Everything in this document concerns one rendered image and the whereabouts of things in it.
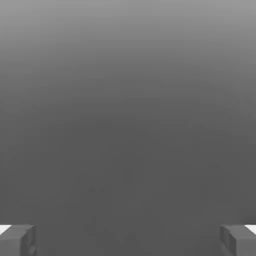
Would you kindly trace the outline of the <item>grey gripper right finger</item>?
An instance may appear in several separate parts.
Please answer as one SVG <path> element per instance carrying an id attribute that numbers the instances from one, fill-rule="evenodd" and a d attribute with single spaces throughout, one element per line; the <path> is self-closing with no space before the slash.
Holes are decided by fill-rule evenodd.
<path id="1" fill-rule="evenodd" d="M 256 256 L 256 224 L 221 225 L 222 256 Z"/>

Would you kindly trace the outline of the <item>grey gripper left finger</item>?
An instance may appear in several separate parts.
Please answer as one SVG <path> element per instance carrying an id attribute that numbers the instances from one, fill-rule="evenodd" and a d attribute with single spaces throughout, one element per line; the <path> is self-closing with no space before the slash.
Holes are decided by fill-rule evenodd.
<path id="1" fill-rule="evenodd" d="M 0 256 L 37 256 L 36 226 L 0 224 Z"/>

